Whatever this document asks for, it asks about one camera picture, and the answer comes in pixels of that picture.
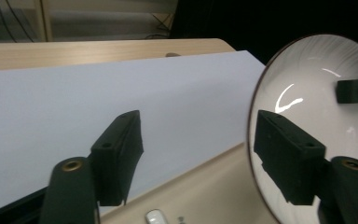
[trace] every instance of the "beige surface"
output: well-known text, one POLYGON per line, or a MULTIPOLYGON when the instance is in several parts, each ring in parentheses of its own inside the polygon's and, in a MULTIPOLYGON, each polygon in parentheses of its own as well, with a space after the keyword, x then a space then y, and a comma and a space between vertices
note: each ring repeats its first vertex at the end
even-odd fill
MULTIPOLYGON (((219 39, 0 44, 0 70, 230 51, 219 39)), ((145 213, 155 208, 171 224, 179 217, 186 224, 276 223, 255 188, 243 146, 104 214, 103 222, 145 224, 145 213)))
POLYGON ((258 194, 243 145, 103 215, 103 223, 145 224, 161 210, 169 223, 277 223, 258 194))
POLYGON ((164 39, 0 44, 0 70, 230 52, 220 39, 164 39))

